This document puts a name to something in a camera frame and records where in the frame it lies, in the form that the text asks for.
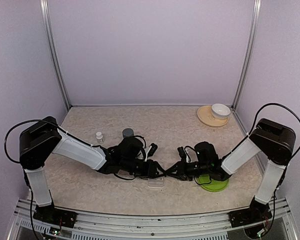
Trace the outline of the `clear plastic pill organizer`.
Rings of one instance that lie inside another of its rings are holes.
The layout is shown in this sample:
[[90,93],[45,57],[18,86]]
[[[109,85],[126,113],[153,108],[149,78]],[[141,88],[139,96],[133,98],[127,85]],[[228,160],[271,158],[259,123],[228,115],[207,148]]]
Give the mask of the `clear plastic pill organizer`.
[[147,180],[148,187],[153,189],[161,189],[164,186],[164,183],[165,178],[163,176]]

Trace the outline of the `orange pill bottle grey cap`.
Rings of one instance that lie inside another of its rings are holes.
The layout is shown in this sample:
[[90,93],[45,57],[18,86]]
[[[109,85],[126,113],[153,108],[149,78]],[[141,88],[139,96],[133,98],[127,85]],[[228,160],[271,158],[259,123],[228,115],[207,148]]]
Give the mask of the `orange pill bottle grey cap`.
[[122,131],[122,137],[123,138],[129,138],[129,137],[133,137],[135,134],[134,134],[134,130],[131,129],[131,128],[125,128],[123,131]]

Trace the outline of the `small white pill bottle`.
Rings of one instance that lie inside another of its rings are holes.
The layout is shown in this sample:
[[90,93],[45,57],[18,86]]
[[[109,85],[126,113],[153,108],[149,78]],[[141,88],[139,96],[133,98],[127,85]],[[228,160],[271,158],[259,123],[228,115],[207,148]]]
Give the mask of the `small white pill bottle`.
[[95,137],[96,137],[96,140],[99,144],[102,144],[104,142],[104,136],[103,134],[98,131],[96,134],[95,134]]

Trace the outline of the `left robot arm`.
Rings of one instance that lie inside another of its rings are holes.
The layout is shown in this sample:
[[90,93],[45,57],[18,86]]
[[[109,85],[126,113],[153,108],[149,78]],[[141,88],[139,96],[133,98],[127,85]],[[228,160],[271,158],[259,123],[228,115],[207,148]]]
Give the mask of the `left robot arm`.
[[140,136],[126,137],[118,145],[105,148],[73,136],[52,116],[32,122],[19,136],[19,162],[40,214],[51,223],[60,218],[59,209],[52,205],[44,170],[51,154],[67,157],[104,175],[125,171],[137,178],[155,179],[166,174],[162,166],[151,159],[157,146],[152,144],[146,148]]

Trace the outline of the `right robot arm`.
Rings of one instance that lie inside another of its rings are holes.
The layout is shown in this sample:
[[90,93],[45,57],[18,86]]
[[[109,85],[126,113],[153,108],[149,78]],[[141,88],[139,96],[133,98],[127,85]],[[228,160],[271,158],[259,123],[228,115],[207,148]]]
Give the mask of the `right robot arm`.
[[257,155],[265,155],[269,163],[252,199],[254,204],[245,212],[250,222],[256,222],[265,214],[264,205],[270,202],[293,157],[295,142],[296,133],[292,128],[262,118],[256,128],[224,157],[218,156],[213,144],[203,141],[193,148],[197,160],[187,162],[185,148],[179,147],[180,161],[170,167],[166,174],[183,181],[209,175],[213,180],[224,182]]

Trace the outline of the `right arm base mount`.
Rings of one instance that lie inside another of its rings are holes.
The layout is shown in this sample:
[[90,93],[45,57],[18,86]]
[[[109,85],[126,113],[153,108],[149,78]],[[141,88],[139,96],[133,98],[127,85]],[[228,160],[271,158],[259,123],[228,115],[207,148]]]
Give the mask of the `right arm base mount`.
[[258,223],[273,217],[269,203],[260,203],[255,197],[251,200],[249,207],[230,211],[228,216],[232,228]]

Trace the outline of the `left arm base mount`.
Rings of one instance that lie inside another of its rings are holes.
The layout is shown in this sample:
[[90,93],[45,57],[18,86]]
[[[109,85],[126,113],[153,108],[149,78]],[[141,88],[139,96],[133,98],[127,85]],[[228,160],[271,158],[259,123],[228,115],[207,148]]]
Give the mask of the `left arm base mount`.
[[37,204],[33,218],[59,227],[73,228],[77,215],[75,211],[56,208],[54,202],[50,201],[45,204]]

